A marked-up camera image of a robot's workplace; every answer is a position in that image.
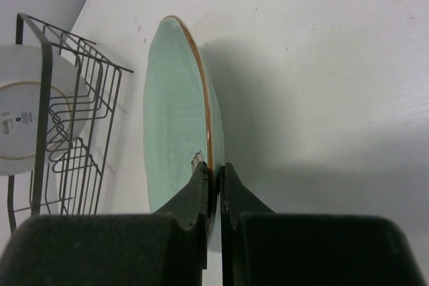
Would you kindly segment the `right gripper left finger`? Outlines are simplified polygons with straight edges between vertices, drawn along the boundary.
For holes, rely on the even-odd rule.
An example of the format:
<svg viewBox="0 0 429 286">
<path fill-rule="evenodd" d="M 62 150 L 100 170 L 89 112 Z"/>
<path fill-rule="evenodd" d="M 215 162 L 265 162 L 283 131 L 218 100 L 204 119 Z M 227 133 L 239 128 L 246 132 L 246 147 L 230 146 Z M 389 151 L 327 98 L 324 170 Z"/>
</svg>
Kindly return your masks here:
<svg viewBox="0 0 429 286">
<path fill-rule="evenodd" d="M 2 285 L 200 285 L 208 168 L 153 214 L 34 216 L 1 256 Z"/>
</svg>

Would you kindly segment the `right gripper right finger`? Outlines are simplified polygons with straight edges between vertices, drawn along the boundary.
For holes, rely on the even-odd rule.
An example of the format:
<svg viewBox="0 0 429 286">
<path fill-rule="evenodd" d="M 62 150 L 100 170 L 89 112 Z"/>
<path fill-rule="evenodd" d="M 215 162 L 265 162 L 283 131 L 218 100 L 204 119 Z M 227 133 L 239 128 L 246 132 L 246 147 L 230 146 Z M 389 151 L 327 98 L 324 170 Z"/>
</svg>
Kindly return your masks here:
<svg viewBox="0 0 429 286">
<path fill-rule="evenodd" d="M 405 234 L 375 216 L 282 214 L 221 168 L 224 285 L 424 285 Z"/>
</svg>

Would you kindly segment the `green flower plate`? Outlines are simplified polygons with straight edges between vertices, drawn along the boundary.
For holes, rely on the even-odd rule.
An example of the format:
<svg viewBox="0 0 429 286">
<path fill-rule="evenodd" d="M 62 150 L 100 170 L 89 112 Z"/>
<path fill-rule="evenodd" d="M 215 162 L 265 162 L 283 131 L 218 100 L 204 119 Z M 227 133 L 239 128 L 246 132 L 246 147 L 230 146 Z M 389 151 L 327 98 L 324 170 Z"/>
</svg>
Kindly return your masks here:
<svg viewBox="0 0 429 286">
<path fill-rule="evenodd" d="M 208 233 L 217 218 L 223 124 L 210 70 L 186 24 L 163 18 L 151 42 L 143 92 L 143 154 L 151 211 L 190 180 L 199 161 L 209 171 Z"/>
</svg>

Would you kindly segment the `red and teal plate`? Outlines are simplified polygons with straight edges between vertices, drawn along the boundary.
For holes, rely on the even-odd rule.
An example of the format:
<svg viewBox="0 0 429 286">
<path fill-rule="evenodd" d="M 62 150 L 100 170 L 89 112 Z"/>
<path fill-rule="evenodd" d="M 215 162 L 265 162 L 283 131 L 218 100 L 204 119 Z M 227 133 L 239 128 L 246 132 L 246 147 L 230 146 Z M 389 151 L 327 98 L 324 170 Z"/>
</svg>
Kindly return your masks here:
<svg viewBox="0 0 429 286">
<path fill-rule="evenodd" d="M 84 78 L 70 61 L 54 54 L 45 162 L 68 149 L 89 117 L 91 98 Z M 40 110 L 42 50 L 1 46 L 1 175 L 34 169 Z"/>
</svg>

